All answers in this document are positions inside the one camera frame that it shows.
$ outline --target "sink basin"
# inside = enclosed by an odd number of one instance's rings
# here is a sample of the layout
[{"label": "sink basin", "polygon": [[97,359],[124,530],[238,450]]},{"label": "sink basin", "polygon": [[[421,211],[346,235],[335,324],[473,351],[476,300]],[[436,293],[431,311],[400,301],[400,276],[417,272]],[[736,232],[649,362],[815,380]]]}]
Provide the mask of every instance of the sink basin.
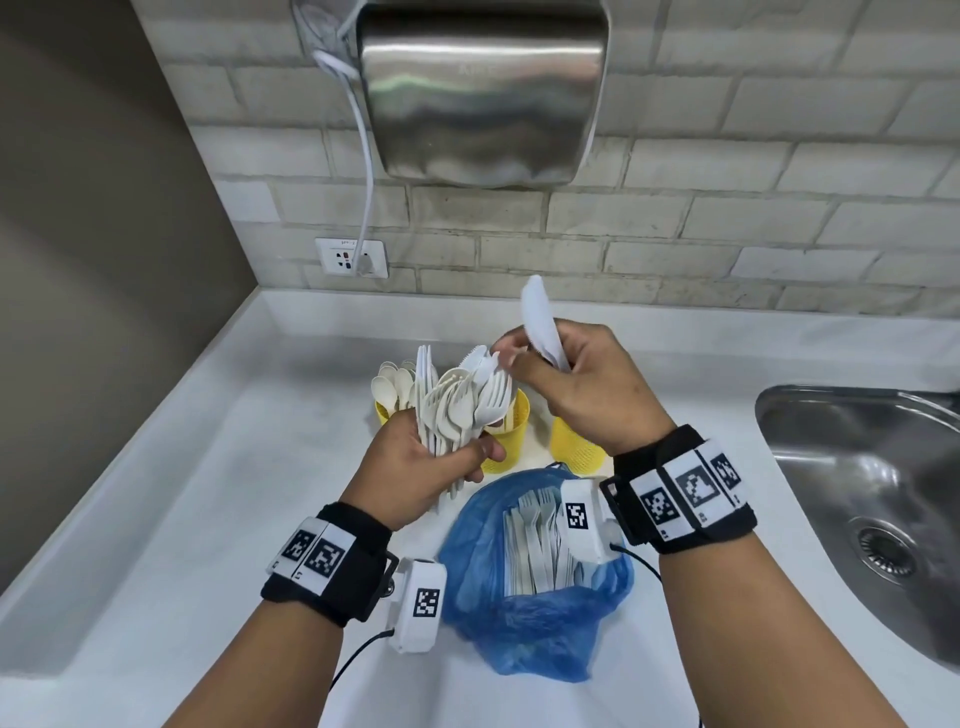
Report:
[{"label": "sink basin", "polygon": [[890,390],[774,387],[757,399],[756,419],[847,586],[903,640],[960,671],[955,402]]}]

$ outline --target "sink drain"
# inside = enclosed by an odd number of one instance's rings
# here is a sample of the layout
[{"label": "sink drain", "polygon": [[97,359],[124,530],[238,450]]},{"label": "sink drain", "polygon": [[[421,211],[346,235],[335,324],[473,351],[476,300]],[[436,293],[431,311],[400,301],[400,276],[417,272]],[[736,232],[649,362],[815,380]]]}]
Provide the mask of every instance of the sink drain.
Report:
[{"label": "sink drain", "polygon": [[917,572],[917,559],[910,546],[896,534],[876,526],[861,528],[856,534],[861,558],[884,574],[905,579]]}]

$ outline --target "wall socket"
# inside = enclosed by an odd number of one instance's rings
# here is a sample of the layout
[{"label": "wall socket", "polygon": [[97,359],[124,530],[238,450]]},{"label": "wall socket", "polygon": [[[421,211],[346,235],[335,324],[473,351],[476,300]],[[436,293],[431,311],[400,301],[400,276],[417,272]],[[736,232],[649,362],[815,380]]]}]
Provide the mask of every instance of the wall socket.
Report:
[{"label": "wall socket", "polygon": [[[355,276],[356,261],[353,254],[357,249],[356,238],[318,237],[314,242],[320,253],[320,262],[328,276]],[[387,253],[382,240],[364,240],[363,257],[370,263],[367,279],[385,279],[387,272]]]}]

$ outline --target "right hand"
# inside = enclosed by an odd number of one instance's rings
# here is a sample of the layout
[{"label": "right hand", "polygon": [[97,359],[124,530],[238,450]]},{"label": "right hand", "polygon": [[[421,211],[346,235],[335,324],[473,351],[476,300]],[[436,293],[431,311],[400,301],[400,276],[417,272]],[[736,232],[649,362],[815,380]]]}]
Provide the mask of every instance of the right hand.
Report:
[{"label": "right hand", "polygon": [[530,346],[523,327],[505,333],[492,348],[510,376],[533,387],[551,413],[608,455],[650,445],[676,429],[608,327],[557,319],[557,331],[571,374],[554,369],[532,349],[522,351]]}]

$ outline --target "blue plastic bag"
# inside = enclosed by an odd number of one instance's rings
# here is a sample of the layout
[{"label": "blue plastic bag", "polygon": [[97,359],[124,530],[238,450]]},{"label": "blue plastic bag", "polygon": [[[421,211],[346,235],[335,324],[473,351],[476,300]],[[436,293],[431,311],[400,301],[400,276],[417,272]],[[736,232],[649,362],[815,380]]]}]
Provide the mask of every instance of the blue plastic bag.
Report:
[{"label": "blue plastic bag", "polygon": [[477,491],[450,528],[437,560],[446,566],[443,619],[501,675],[533,672],[569,683],[589,679],[600,620],[634,586],[620,556],[599,567],[591,586],[504,596],[503,513],[539,488],[576,478],[566,466],[522,471]]}]

